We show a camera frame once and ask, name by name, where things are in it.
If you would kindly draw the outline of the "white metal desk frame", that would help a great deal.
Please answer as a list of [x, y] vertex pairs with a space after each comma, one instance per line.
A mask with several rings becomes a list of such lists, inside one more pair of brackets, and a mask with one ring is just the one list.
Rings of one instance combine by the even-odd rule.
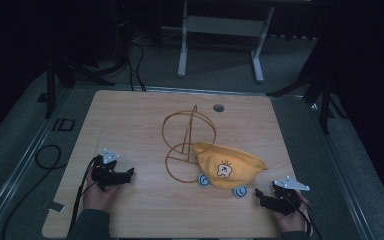
[[186, 75], [188, 45], [187, 37], [189, 33], [219, 34], [243, 37], [255, 37], [259, 40], [256, 48], [250, 52], [253, 65], [255, 80], [262, 83], [265, 78], [261, 66], [260, 55], [268, 34], [271, 20], [275, 11], [274, 7], [269, 7], [265, 20], [245, 20], [229, 19], [219, 17], [206, 17], [190, 15], [188, 13], [188, 0], [183, 0], [182, 13], [182, 41], [178, 63], [177, 75]]

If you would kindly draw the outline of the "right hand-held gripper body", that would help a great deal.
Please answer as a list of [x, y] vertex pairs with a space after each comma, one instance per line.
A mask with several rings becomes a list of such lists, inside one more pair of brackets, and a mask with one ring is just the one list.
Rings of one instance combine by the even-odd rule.
[[286, 176], [280, 180], [272, 182], [274, 197], [270, 197], [274, 201], [274, 205], [269, 210], [289, 215], [300, 207], [300, 198], [297, 195], [298, 191], [309, 191], [310, 187], [296, 179]]

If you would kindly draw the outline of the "person's right hand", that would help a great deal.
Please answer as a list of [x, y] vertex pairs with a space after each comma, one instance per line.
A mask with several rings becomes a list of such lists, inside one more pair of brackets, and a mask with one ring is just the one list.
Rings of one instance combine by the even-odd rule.
[[290, 213], [289, 215], [283, 215], [278, 212], [272, 213], [281, 233], [307, 232], [306, 217], [307, 205], [309, 204], [309, 201], [300, 192], [298, 192], [297, 195], [300, 198], [300, 207], [298, 210]]

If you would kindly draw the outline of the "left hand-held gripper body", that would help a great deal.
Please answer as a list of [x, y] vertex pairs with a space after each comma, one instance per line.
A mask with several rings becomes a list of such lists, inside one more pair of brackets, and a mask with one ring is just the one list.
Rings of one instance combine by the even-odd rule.
[[93, 158], [92, 180], [98, 184], [102, 191], [108, 186], [122, 183], [122, 175], [115, 171], [119, 154], [104, 148], [101, 154]]

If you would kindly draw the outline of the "person's left hand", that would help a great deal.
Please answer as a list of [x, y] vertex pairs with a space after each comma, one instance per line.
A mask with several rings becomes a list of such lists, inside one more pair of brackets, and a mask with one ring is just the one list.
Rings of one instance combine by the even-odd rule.
[[91, 175], [87, 176], [86, 183], [87, 189], [83, 195], [83, 208], [109, 213], [121, 190], [121, 185], [111, 186], [106, 191], [102, 191], [93, 181]]

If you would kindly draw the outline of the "black tripod stand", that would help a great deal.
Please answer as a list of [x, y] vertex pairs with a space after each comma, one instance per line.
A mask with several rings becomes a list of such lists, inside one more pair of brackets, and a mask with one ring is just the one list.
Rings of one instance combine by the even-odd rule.
[[267, 93], [267, 96], [281, 97], [308, 84], [303, 100], [305, 103], [315, 104], [318, 99], [321, 99], [319, 124], [323, 132], [328, 134], [329, 105], [340, 55], [339, 37], [332, 30], [325, 30], [304, 63], [297, 80], [284, 88]]
[[100, 85], [114, 86], [114, 83], [104, 80], [98, 73], [87, 69], [68, 55], [64, 55], [60, 51], [55, 50], [52, 46], [47, 47], [45, 54], [47, 58], [46, 119], [48, 119], [56, 109], [55, 77], [58, 77], [63, 87], [72, 88], [75, 85], [73, 71], [77, 71]]

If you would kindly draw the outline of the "gold wire hat stand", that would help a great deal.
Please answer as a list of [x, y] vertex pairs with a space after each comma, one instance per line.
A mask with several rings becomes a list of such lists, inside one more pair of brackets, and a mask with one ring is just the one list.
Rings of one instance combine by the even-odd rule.
[[[169, 142], [168, 138], [166, 137], [165, 130], [166, 130], [166, 127], [168, 126], [169, 121], [177, 116], [185, 116], [187, 118], [187, 124], [185, 127], [182, 140], [179, 143], [173, 145]], [[195, 119], [200, 119], [211, 129], [212, 140], [210, 145], [213, 146], [217, 139], [216, 127], [213, 121], [208, 116], [198, 111], [197, 105], [194, 105], [191, 110], [180, 110], [180, 111], [176, 111], [169, 114], [168, 116], [165, 117], [161, 126], [162, 140], [166, 144], [166, 146], [169, 148], [169, 151], [167, 152], [164, 159], [165, 169], [168, 175], [172, 179], [180, 183], [195, 183], [195, 180], [184, 180], [175, 176], [174, 173], [170, 170], [169, 161], [175, 160], [175, 161], [184, 162], [192, 165], [197, 165], [197, 162], [193, 162], [191, 160], [193, 156], [196, 156], [196, 153], [194, 153], [192, 149], [192, 147], [195, 145], [195, 143], [193, 142], [193, 127], [194, 127]]]

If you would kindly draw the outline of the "yellow hat with cartoon print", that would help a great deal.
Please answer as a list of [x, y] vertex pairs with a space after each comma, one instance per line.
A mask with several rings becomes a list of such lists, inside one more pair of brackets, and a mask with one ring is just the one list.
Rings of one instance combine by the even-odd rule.
[[197, 142], [193, 145], [201, 174], [201, 187], [213, 185], [219, 189], [232, 190], [235, 197], [247, 194], [247, 185], [268, 169], [263, 159], [240, 149]]

